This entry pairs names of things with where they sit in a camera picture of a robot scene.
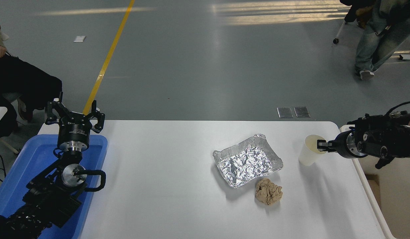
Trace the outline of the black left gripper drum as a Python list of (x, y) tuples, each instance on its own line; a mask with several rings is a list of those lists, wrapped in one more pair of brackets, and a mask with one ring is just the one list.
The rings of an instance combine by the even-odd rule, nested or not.
[(67, 142), (90, 143), (92, 124), (81, 117), (69, 116), (59, 119), (58, 145)]

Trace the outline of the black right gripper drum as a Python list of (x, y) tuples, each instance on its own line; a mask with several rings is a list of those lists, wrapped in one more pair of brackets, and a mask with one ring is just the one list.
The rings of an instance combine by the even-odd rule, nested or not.
[(349, 147), (347, 144), (347, 139), (348, 139), (349, 134), (350, 134), (350, 131), (345, 131), (345, 132), (340, 133), (336, 137), (336, 151), (338, 154), (340, 154), (340, 156), (347, 158), (347, 159), (351, 158)]

